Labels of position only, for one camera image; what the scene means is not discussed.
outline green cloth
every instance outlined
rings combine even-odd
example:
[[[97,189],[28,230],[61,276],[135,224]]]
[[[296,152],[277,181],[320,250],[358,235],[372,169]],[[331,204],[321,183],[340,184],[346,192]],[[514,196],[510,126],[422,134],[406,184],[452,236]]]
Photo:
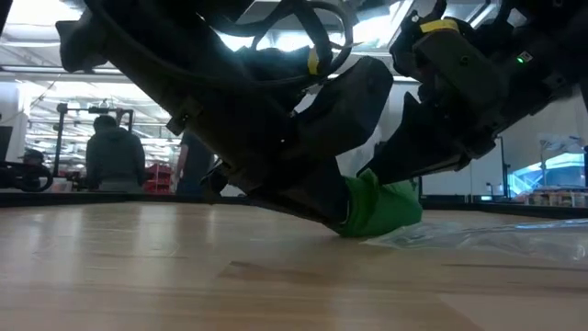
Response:
[[[383,235],[421,221],[423,208],[409,181],[380,185],[370,169],[345,181],[350,191],[347,221],[333,228],[342,237]]]

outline ceiling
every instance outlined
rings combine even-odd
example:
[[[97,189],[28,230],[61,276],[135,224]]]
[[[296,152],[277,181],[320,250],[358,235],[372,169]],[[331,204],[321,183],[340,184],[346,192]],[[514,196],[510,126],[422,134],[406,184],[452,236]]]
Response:
[[[435,0],[400,0],[389,8],[390,14],[364,20],[354,28],[354,41],[363,41],[339,72],[352,65],[357,58],[371,55],[391,64],[388,54],[390,42],[401,20],[416,9],[427,14]],[[495,15],[498,0],[448,0],[447,16],[458,17],[478,25],[483,19]],[[256,1],[239,22],[256,21],[267,16],[277,1]],[[57,20],[80,17],[84,3],[81,0],[14,0],[0,38],[0,81],[17,81],[24,93],[30,96],[30,124],[28,146],[46,151],[51,159],[56,131],[53,125],[59,115],[59,103],[70,108],[105,106],[133,109],[134,128],[146,146],[148,158],[172,161],[178,144],[164,124],[169,120],[162,110],[137,86],[132,84],[112,65],[96,70],[96,74],[69,74],[61,69],[59,37],[54,24]],[[319,13],[333,41],[341,42],[338,20],[330,14]],[[230,48],[236,50],[251,43],[251,39],[220,35]],[[266,35],[260,47],[277,47],[289,51],[311,44],[294,17],[280,21]],[[91,123],[96,115],[71,111],[66,116],[64,129],[65,159],[79,159],[83,163],[85,141],[93,134]]]

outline yellow clip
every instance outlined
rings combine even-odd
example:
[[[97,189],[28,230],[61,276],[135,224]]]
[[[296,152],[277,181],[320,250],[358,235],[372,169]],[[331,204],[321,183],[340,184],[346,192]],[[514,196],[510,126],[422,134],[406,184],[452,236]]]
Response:
[[[309,67],[309,74],[319,74],[319,55],[316,53],[316,48],[311,48],[311,51],[309,52],[309,60],[306,64]]]
[[[456,21],[454,21],[453,19],[439,19],[421,25],[421,31],[423,33],[435,31],[438,29],[453,29],[459,32],[458,23],[456,23]]]

